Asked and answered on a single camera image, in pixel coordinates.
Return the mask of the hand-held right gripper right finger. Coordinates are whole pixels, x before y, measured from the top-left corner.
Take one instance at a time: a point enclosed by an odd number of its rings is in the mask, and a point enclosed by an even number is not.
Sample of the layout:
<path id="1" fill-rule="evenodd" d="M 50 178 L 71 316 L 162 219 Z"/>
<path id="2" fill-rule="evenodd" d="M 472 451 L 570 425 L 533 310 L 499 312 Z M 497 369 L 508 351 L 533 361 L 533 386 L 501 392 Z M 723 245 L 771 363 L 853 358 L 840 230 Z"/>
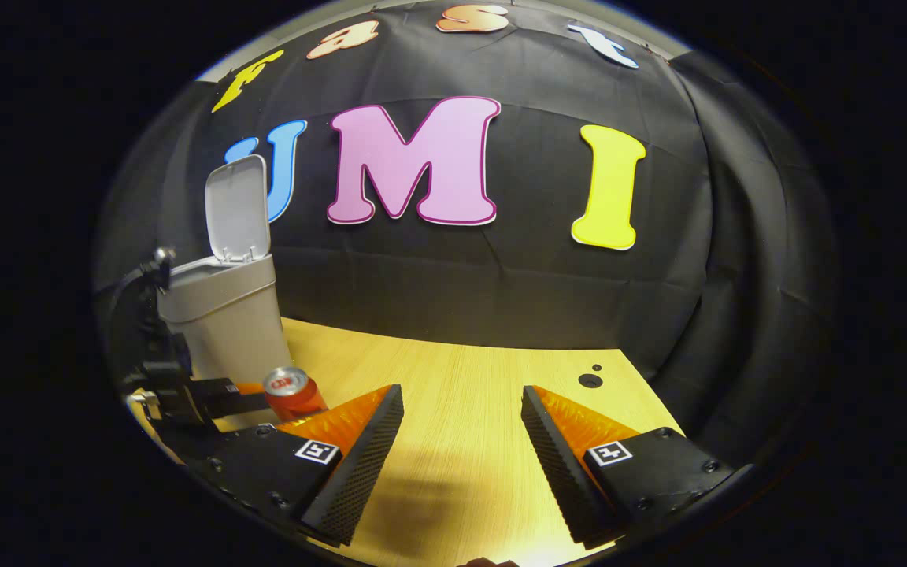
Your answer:
<path id="1" fill-rule="evenodd" d="M 688 523 L 735 468 L 676 428 L 640 433 L 537 385 L 521 420 L 572 541 L 631 548 Z"/>

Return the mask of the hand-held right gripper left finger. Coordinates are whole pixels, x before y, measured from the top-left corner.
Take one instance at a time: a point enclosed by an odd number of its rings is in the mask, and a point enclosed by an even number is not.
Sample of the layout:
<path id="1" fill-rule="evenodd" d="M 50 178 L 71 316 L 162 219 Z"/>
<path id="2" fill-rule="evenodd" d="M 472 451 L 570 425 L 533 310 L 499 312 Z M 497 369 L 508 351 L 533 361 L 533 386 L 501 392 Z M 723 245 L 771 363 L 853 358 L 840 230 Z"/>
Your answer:
<path id="1" fill-rule="evenodd" d="M 349 545 L 404 416 L 400 385 L 293 424 L 187 433 L 186 463 L 282 532 Z"/>

